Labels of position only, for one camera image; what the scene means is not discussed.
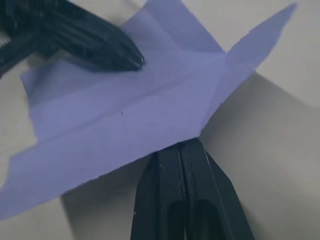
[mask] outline paper airplane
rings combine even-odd
[[[11,158],[0,219],[198,137],[268,56],[295,8],[225,52],[180,0],[150,0],[122,27],[145,56],[142,71],[101,73],[66,59],[24,74],[38,144]]]

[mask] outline clamp jaw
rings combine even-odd
[[[185,239],[255,240],[230,179],[197,138],[152,154],[136,189],[130,238]]]
[[[0,76],[33,52],[62,49],[107,71],[137,71],[145,60],[118,27],[67,0],[0,0]]]

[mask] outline paper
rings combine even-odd
[[[123,26],[145,56],[142,71],[101,73],[65,59],[25,74],[38,144],[11,158],[0,219],[198,137],[268,56],[295,8],[225,52],[179,0],[150,0]]]

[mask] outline folded paper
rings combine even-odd
[[[142,71],[103,73],[64,59],[24,74],[38,144],[11,158],[0,219],[198,137],[268,56],[295,8],[225,52],[180,0],[149,0],[122,27],[145,56]]]

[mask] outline table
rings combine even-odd
[[[228,50],[291,1],[184,2]],[[259,240],[320,239],[320,1],[298,2],[275,50],[214,114],[200,138],[233,182]],[[142,1],[78,3],[121,24]],[[36,143],[20,74],[39,64],[31,56],[0,81],[2,183],[9,157]],[[139,160],[71,191],[63,204],[55,199],[0,222],[0,238],[129,239],[135,187],[146,162]]]

